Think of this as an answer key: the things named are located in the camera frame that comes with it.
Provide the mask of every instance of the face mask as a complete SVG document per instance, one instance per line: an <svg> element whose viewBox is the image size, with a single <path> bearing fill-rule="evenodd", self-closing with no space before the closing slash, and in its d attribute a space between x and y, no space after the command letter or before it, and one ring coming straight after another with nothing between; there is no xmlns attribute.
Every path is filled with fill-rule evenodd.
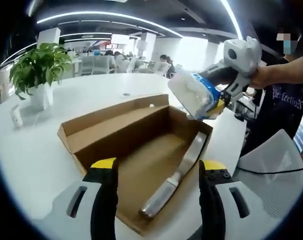
<svg viewBox="0 0 303 240"><path fill-rule="evenodd" d="M296 41L284 40L283 41L283 53L284 54L293 54L297 47Z"/></svg>

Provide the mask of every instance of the blue label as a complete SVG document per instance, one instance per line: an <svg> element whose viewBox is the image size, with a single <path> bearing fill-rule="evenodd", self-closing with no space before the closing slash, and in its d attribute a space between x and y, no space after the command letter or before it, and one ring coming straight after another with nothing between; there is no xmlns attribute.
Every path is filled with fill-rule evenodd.
<svg viewBox="0 0 303 240"><path fill-rule="evenodd" d="M192 76L195 77L199 82L201 82L211 92L213 99L216 103L220 97L220 92L206 78L203 78L197 73L193 73Z"/></svg>

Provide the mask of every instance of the cardboard box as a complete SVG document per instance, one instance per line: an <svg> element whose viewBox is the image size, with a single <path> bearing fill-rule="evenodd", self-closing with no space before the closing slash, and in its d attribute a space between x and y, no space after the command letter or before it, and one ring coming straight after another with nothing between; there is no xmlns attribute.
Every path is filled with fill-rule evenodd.
<svg viewBox="0 0 303 240"><path fill-rule="evenodd" d="M206 146L212 128L201 121L188 120L184 112L169 106L167 95L157 95L64 122L58 136L84 174L98 160L113 157L119 160L116 216L144 236L170 221L191 185L198 184L196 164L154 219L146 219L139 213L175 172L198 132L208 135Z"/></svg>

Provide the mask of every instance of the box lid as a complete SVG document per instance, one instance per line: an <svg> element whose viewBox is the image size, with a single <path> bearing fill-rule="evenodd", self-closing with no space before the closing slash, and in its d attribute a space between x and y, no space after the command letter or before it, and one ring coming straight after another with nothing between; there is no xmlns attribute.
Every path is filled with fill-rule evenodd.
<svg viewBox="0 0 303 240"><path fill-rule="evenodd" d="M67 150L74 154L168 105L167 94L126 101L63 122L57 134Z"/></svg>

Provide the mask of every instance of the green leaves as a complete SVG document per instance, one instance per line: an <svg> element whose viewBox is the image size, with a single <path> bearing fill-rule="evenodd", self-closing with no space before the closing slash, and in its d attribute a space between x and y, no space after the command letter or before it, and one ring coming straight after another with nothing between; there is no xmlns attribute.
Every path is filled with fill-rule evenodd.
<svg viewBox="0 0 303 240"><path fill-rule="evenodd" d="M15 86L15 93L21 100L20 93L27 93L31 87L40 84L61 81L62 74L71 67L71 58L66 50L56 43L42 43L39 48L26 52L11 68L9 79Z"/></svg>

